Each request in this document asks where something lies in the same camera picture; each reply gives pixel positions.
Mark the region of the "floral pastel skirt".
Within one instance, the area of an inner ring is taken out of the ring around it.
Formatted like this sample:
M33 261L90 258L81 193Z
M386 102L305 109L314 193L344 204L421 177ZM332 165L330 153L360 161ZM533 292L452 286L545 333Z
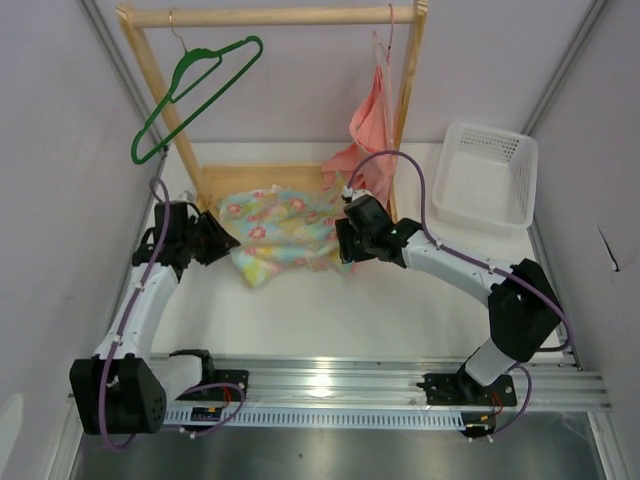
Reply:
M341 260L336 231L336 222L344 217L345 185L344 177L336 174L321 193L273 185L219 202L219 222L240 243L232 249L231 260L249 287L291 269L353 270L352 263Z

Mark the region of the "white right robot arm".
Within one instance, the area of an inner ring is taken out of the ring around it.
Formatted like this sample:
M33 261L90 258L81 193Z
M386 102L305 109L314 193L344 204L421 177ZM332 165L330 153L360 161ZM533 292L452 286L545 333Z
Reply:
M443 403L474 405L497 391L512 367L529 361L562 321L542 268L530 259L490 266L430 239L421 223L393 221L364 190L343 193L344 218L335 224L343 263L377 259L431 275L470 295L488 311L489 337L454 374Z

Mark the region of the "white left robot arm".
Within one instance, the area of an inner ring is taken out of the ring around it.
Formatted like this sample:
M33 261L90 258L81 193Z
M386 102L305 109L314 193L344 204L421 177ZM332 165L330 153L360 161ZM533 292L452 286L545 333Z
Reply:
M208 211L172 201L154 207L132 256L129 285L104 340L91 357L73 362L69 379L85 433L107 437L160 430L179 399L243 403L245 370L219 370L204 349L170 353L157 369L151 347L165 308L191 262L208 266L238 241Z

